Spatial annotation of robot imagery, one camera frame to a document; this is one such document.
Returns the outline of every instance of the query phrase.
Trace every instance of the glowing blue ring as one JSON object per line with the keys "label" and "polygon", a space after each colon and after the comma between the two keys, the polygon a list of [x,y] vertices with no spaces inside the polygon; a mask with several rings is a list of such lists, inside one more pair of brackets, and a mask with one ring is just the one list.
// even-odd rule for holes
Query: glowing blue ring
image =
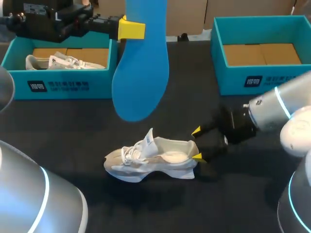
{"label": "glowing blue ring", "polygon": [[296,218],[298,219],[298,221],[300,222],[300,224],[309,232],[311,233],[311,230],[303,223],[303,221],[301,220],[301,218],[299,217],[298,213],[296,212],[293,202],[292,202],[292,197],[291,197],[291,184],[292,184],[292,179],[295,173],[293,173],[291,179],[290,179],[290,183],[288,184],[288,198],[290,200],[290,204],[291,204],[291,208],[296,216]]}
{"label": "glowing blue ring", "polygon": [[37,228],[37,226],[39,225],[39,222],[43,216],[45,207],[47,206],[48,203],[48,198],[49,198],[49,192],[50,192],[50,182],[49,182],[49,177],[47,175],[47,172],[40,167],[43,171],[44,174],[44,178],[45,178],[45,191],[44,191],[44,197],[43,197],[43,201],[39,210],[39,213],[37,215],[37,217],[35,218],[35,221],[33,223],[33,225],[31,226],[31,228],[29,229],[29,231],[27,233],[34,233],[35,229]]}
{"label": "glowing blue ring", "polygon": [[277,86],[274,88],[274,91],[276,92],[276,97],[277,97],[278,102],[280,103],[280,105],[281,105],[282,109],[284,110],[284,112],[285,112],[286,116],[288,117],[288,119],[290,119],[291,118],[291,114],[287,110],[287,108],[286,108],[286,106],[285,106],[285,104],[284,104],[284,102],[283,102],[283,100],[282,100],[282,98],[280,96],[280,92],[278,91]]}

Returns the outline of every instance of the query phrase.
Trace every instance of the white sneaker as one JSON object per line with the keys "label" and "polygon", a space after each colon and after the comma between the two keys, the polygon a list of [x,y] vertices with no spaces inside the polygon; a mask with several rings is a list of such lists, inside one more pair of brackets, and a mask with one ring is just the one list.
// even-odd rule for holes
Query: white sneaker
{"label": "white sneaker", "polygon": [[123,147],[107,155],[106,171],[126,182],[137,183],[153,171],[162,171],[173,178],[194,179],[197,162],[192,159],[199,153],[193,141],[174,141],[153,138],[150,129],[142,141],[132,147]]}
{"label": "white sneaker", "polygon": [[56,52],[49,58],[37,58],[33,55],[26,57],[26,70],[41,69],[105,69],[105,67],[63,55],[60,52]]}

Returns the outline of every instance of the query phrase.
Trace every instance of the black tabletop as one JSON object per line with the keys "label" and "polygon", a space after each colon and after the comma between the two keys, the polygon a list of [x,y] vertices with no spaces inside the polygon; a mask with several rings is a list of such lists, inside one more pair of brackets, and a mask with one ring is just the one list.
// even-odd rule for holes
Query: black tabletop
{"label": "black tabletop", "polygon": [[213,161],[217,181],[154,173],[125,183],[103,169],[105,155],[133,145],[151,127],[155,136],[188,140],[220,101],[235,106],[251,98],[219,97],[209,42],[169,43],[168,51],[167,91],[144,121],[122,121],[111,100],[14,101],[0,116],[1,140],[84,193],[87,233],[278,232],[278,198],[297,166],[282,150],[279,132]]}

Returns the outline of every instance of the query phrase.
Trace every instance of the yellow clamp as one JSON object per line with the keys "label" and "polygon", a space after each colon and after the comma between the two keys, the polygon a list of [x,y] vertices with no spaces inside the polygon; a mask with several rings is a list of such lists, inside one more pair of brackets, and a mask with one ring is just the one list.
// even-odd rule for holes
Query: yellow clamp
{"label": "yellow clamp", "polygon": [[119,20],[118,40],[120,39],[140,39],[145,38],[146,24],[135,23],[126,20],[126,16]]}
{"label": "yellow clamp", "polygon": [[202,158],[202,153],[199,153],[199,154],[193,156],[192,159],[194,159],[194,160],[197,161],[198,163],[207,163],[207,162]]}
{"label": "yellow clamp", "polygon": [[201,131],[201,126],[199,126],[191,135],[193,136],[195,133],[200,132]]}

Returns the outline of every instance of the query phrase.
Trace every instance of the blue insole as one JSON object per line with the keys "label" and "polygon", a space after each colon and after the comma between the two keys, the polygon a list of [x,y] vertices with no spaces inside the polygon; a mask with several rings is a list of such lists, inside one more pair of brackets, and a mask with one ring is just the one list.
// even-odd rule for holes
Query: blue insole
{"label": "blue insole", "polygon": [[126,41],[112,81],[112,100],[126,121],[149,116],[160,102],[169,79],[166,46],[167,0],[126,0],[126,18],[145,23],[145,39]]}

